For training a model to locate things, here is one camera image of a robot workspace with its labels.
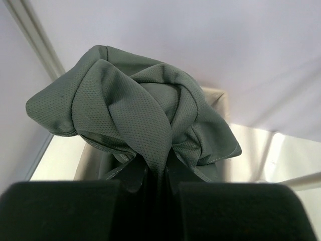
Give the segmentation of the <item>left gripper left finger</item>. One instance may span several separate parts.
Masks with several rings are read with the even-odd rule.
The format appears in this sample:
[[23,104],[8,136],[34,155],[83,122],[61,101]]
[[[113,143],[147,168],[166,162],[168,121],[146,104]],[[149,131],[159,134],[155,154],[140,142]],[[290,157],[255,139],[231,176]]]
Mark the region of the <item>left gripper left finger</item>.
[[142,156],[110,180],[19,182],[1,195],[1,240],[143,240]]

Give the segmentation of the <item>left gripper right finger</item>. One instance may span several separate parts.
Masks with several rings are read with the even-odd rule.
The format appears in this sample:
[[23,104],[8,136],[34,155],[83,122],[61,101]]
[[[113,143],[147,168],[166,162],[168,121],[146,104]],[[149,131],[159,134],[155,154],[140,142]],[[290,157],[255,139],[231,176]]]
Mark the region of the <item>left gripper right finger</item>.
[[170,151],[167,240],[316,240],[303,205],[284,185],[208,183]]

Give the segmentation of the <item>dark grey t shirt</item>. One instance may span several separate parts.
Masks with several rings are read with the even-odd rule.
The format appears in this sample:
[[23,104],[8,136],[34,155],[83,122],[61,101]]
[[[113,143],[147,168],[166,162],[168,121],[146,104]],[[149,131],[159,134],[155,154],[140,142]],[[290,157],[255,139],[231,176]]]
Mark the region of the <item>dark grey t shirt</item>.
[[72,69],[31,97],[26,112],[54,135],[78,135],[113,154],[142,155],[159,178],[173,144],[184,146],[184,160],[197,165],[242,152],[193,77],[110,46],[88,50]]

